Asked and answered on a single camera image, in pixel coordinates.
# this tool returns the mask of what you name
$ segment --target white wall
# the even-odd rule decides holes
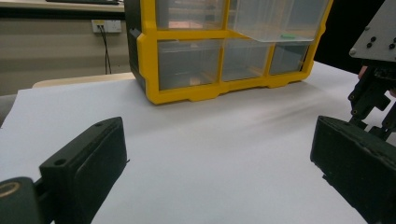
[[[106,34],[113,73],[130,72],[124,21],[121,26],[120,34]],[[0,19],[0,95],[105,71],[105,45],[91,21]]]

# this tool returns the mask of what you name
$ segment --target black cable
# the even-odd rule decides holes
[[[107,56],[107,62],[108,62],[108,70],[110,71],[110,74],[111,74],[111,64],[110,64],[110,57],[108,56],[108,51],[107,51],[107,40],[106,40],[105,29],[103,30],[103,34],[104,34],[104,37],[105,37],[105,47],[106,47],[106,56]]]
[[[105,49],[106,49],[106,54],[105,54],[105,67],[106,67],[106,75],[107,75],[107,63],[108,63],[108,70],[111,74],[111,64],[110,64],[110,57],[108,56],[108,50],[107,50],[107,40],[106,40],[106,32],[105,28],[103,25],[98,25],[98,28],[100,30],[100,33],[102,35],[103,41],[105,43]]]
[[[105,41],[105,36],[103,35],[103,30],[102,30],[102,26],[98,25],[98,28],[100,30],[100,34],[102,35],[102,39],[103,42],[105,42],[105,46],[106,46],[106,41]],[[105,54],[105,68],[106,68],[106,75],[107,75],[107,54]]]

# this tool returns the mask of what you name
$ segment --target small parts organizer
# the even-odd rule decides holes
[[[130,65],[154,104],[307,78],[332,0],[125,0]]]

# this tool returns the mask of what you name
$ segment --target white tabletop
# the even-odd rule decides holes
[[[49,3],[46,0],[0,0],[0,7],[15,8],[43,8],[43,9],[62,9],[62,10],[84,10],[84,11],[106,11],[123,12],[124,5],[95,5],[95,4],[71,4],[71,3]]]
[[[93,223],[365,223],[309,160],[317,116],[348,120],[356,83],[315,63],[306,81],[196,103],[153,105],[135,80],[19,91],[0,179],[37,180],[46,158],[121,116],[131,161]]]

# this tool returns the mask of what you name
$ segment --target wall socket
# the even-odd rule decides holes
[[[100,34],[98,26],[103,26],[105,33],[121,33],[121,21],[92,20],[93,32]]]

